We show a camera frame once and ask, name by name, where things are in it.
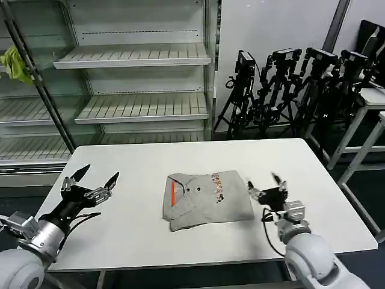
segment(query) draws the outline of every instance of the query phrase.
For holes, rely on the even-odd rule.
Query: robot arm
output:
[[[56,262],[69,234],[84,221],[100,215],[78,216],[84,208],[93,208],[112,196],[119,173],[95,190],[76,185],[89,168],[87,165],[64,179],[61,188],[63,200],[51,213],[42,215],[38,222],[20,212],[10,217],[0,216],[0,225],[17,238],[19,245],[18,249],[0,252],[0,289],[38,289],[45,271]],[[70,228],[70,224],[81,217],[84,219]]]
[[[304,205],[300,201],[286,202],[286,182],[275,174],[273,177],[279,185],[276,188],[259,191],[248,182],[248,189],[253,199],[270,207],[262,221],[275,219],[279,239],[286,245],[285,263],[292,273],[307,289],[368,289],[348,271],[322,237],[311,233],[304,219]]]

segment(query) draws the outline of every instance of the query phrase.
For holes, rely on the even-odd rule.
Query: printed graphic on shirt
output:
[[[222,192],[222,182],[219,179],[219,174],[213,173],[211,175],[211,180],[214,182],[214,184],[217,185],[217,189],[215,190],[215,193],[217,194],[217,204],[223,201],[223,192]]]

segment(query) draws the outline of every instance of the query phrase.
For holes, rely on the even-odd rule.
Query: yellow cloth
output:
[[[8,48],[3,56],[0,56],[2,65],[7,68],[7,73],[10,79],[18,79],[27,84],[32,84],[32,78],[30,77],[25,63],[22,60],[15,45]]]

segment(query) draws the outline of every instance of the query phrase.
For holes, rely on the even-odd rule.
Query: white table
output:
[[[275,186],[271,172],[288,182],[289,200],[301,200],[315,234],[334,252],[377,249],[378,244],[310,148],[300,139],[128,144],[77,148],[38,212],[50,212],[61,200],[65,176],[91,168],[80,185],[96,188],[120,172],[114,196],[88,211],[102,215],[78,227],[51,271],[183,266],[274,260],[253,201],[255,220],[216,223],[170,232],[162,219],[166,177],[237,170],[259,189]],[[274,224],[268,224],[281,252]]]
[[[361,146],[348,147],[348,145],[351,139],[353,138],[354,134],[356,133],[357,128],[360,126],[360,124],[362,123],[362,120],[366,116],[366,113],[369,110],[377,110],[377,111],[385,110],[385,89],[379,89],[378,87],[375,87],[372,89],[362,89],[360,94],[364,101],[364,105],[356,113],[355,118],[351,122],[342,140],[338,144],[338,147],[335,150],[334,154],[331,157],[329,157],[324,152],[324,156],[328,160],[327,168],[329,170],[335,167],[335,165],[341,158],[342,154],[358,153],[362,148]],[[385,152],[385,146],[373,146],[371,151]]]
[[[368,153],[373,151],[374,144],[378,140],[378,138],[381,136],[385,129],[385,112],[380,112],[379,114],[380,121],[377,123],[369,137],[366,139],[364,145],[356,155],[356,157],[352,160],[346,171],[343,173],[343,175],[338,180],[338,186],[345,190],[347,194],[350,195],[350,198],[354,199],[356,205],[358,205],[361,208],[361,211],[365,214],[365,218],[370,223],[370,226],[372,227],[372,230],[377,233],[375,236],[376,240],[379,243],[382,243],[385,241],[385,229],[381,230],[381,228],[376,224],[376,222],[372,219],[372,217],[369,215],[369,213],[365,210],[363,205],[360,203],[360,201],[355,197],[354,193],[350,190],[349,186],[347,185],[347,182],[352,177],[352,175],[360,170],[384,170],[385,165],[384,164],[362,164],[362,161],[365,159]]]

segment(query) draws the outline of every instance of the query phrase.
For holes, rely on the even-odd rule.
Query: white wall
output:
[[[354,50],[362,20],[385,26],[385,1],[351,0],[334,47],[335,54],[340,55],[344,49]]]
[[[231,92],[224,85],[234,75],[238,50],[250,52],[260,68],[276,50],[301,48],[303,57],[308,47],[322,48],[337,5],[338,0],[223,0],[216,117]],[[255,95],[259,88],[257,79]],[[218,131],[226,129],[222,122]]]

